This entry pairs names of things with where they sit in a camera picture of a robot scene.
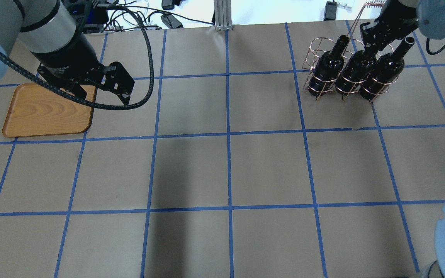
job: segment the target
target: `bottle opening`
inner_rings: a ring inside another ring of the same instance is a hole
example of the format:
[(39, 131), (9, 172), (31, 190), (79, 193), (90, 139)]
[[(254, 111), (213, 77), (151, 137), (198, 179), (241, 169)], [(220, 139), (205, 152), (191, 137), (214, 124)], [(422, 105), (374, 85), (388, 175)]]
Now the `bottle opening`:
[(413, 37), (405, 37), (404, 41), (409, 43), (409, 44), (414, 44), (415, 43), (415, 39)]
[(341, 35), (337, 41), (339, 44), (348, 44), (350, 42), (350, 38), (345, 35)]

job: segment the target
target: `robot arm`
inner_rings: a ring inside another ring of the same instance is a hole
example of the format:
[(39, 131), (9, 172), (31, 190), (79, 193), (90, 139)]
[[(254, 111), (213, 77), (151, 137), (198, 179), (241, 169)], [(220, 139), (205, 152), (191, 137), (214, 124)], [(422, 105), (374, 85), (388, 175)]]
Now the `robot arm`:
[(373, 23), (360, 25), (365, 46), (378, 50), (417, 28), (429, 39), (444, 39), (445, 0), (387, 0)]
[[(119, 62), (99, 63), (60, 0), (0, 0), (0, 52), (9, 54), (17, 37), (42, 63), (39, 73), (48, 83), (83, 100), (80, 84), (93, 85), (129, 103), (133, 78)], [(0, 78), (6, 68), (0, 62)]]

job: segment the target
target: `electrical cable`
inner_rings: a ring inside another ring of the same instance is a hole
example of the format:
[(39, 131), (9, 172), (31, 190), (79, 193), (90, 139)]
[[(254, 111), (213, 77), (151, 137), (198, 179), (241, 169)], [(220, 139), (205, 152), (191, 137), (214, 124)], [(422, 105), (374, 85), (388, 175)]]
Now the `electrical cable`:
[[(123, 7), (121, 5), (115, 5), (115, 6), (107, 7), (106, 9), (108, 9), (108, 10), (120, 9), (120, 10), (127, 11), (138, 22), (139, 26), (144, 27), (143, 22), (141, 20), (139, 20), (136, 16), (134, 16), (135, 13), (133, 11), (129, 10), (127, 7)], [(135, 109), (135, 108), (138, 108), (138, 107), (144, 105), (147, 102), (147, 100), (149, 100), (150, 96), (152, 95), (152, 90), (154, 89), (154, 66), (153, 66), (153, 62), (152, 62), (152, 49), (150, 48), (150, 41), (149, 41), (149, 38), (147, 37), (145, 28), (140, 28), (140, 30), (142, 31), (143, 37), (145, 39), (145, 45), (147, 46), (147, 56), (148, 56), (148, 60), (149, 60), (150, 77), (149, 77), (149, 88), (147, 90), (147, 94), (145, 95), (145, 97), (143, 97), (142, 100), (140, 100), (139, 102), (136, 102), (134, 104), (110, 105), (110, 104), (89, 102), (88, 100), (84, 100), (82, 98), (71, 95), (63, 90), (60, 90), (60, 88), (58, 88), (52, 84), (49, 84), (48, 82), (38, 78), (37, 76), (35, 76), (31, 72), (29, 72), (28, 70), (24, 69), (23, 67), (21, 67), (20, 65), (15, 63), (8, 56), (4, 55), (1, 52), (0, 52), (0, 61), (5, 63), (6, 65), (8, 65), (10, 68), (14, 69), (14, 71), (18, 72), (22, 76), (26, 77), (30, 81), (32, 81), (36, 84), (39, 84), (40, 86), (50, 90), (51, 92), (56, 93), (56, 94), (60, 95), (61, 97), (64, 97), (64, 98), (71, 100), (73, 102), (76, 102), (76, 103), (79, 103), (79, 104), (82, 104), (85, 106), (89, 106), (92, 108), (105, 109), (105, 110)]]
[(128, 20), (125, 18), (125, 14), (121, 14), (121, 17), (123, 18), (124, 21), (128, 22), (129, 25), (135, 25), (135, 24), (131, 23), (130, 21), (128, 21)]
[(425, 49), (429, 55), (436, 55), (436, 54), (441, 53), (445, 49), (445, 44), (438, 51), (432, 52), (432, 51), (430, 51), (430, 39), (427, 38), (427, 40), (425, 42)]
[(159, 9), (154, 9), (154, 8), (149, 8), (149, 7), (142, 7), (142, 6), (127, 6), (127, 8), (142, 8), (142, 9), (155, 10), (155, 11), (158, 11), (158, 12), (162, 12), (163, 14), (177, 15), (177, 16), (179, 16), (181, 18), (184, 18), (184, 19), (187, 19), (187, 20), (190, 20), (190, 21), (196, 21), (196, 22), (199, 22), (199, 23), (205, 23), (205, 24), (209, 24), (209, 25), (214, 25), (214, 23), (212, 23), (212, 22), (201, 21), (201, 20), (198, 20), (198, 19), (192, 19), (192, 18), (184, 17), (184, 16), (182, 16), (180, 14), (175, 14), (173, 12), (165, 11), (165, 10), (159, 10)]
[(145, 20), (148, 21), (148, 22), (150, 23), (150, 17), (151, 17), (152, 15), (154, 15), (154, 14), (164, 14), (164, 12), (163, 12), (163, 11), (158, 11), (158, 10), (153, 11), (152, 13), (150, 13), (150, 14), (147, 16), (147, 18), (146, 18)]

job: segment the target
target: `wooden tray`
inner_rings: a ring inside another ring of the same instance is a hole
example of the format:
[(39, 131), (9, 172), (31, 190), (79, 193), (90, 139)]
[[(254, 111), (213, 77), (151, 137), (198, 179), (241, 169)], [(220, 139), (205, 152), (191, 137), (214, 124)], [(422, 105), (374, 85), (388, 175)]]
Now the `wooden tray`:
[[(83, 86), (87, 100), (94, 101), (97, 90)], [(2, 133), (5, 137), (76, 134), (88, 130), (93, 109), (35, 84), (21, 84), (8, 109)]]

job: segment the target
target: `dark wine bottle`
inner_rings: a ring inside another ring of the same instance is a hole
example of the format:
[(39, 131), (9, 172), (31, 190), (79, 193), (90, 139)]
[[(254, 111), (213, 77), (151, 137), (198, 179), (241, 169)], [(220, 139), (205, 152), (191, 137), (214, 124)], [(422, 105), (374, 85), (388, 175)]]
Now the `dark wine bottle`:
[(309, 92), (315, 97), (331, 88), (332, 82), (344, 66), (343, 53), (350, 42), (348, 36), (342, 35), (331, 51), (324, 53), (318, 60), (309, 81)]
[(353, 92), (377, 64), (376, 54), (374, 46), (353, 54), (335, 83), (336, 90), (343, 95)]
[(405, 37), (394, 53), (388, 53), (379, 58), (376, 67), (371, 71), (367, 80), (362, 83), (360, 95), (366, 100), (373, 100), (376, 94), (385, 90), (385, 86), (388, 85), (384, 84), (394, 81), (403, 71), (403, 56), (414, 44), (415, 39), (413, 37)]

